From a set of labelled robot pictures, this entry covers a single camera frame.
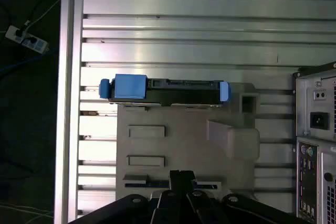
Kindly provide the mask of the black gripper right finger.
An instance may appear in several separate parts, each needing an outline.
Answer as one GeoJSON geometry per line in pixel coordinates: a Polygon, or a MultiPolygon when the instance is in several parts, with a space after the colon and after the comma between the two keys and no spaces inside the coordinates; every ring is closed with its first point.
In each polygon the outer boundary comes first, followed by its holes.
{"type": "Polygon", "coordinates": [[[308,223],[244,195],[217,200],[197,186],[194,172],[181,171],[181,223],[308,223]]]}

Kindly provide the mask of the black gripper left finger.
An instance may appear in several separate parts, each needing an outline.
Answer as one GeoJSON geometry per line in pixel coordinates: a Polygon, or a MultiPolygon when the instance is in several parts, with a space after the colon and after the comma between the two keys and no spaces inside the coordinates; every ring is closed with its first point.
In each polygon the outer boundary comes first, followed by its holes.
{"type": "Polygon", "coordinates": [[[168,190],[157,190],[150,198],[130,194],[71,223],[179,223],[183,172],[170,171],[168,190]]]}

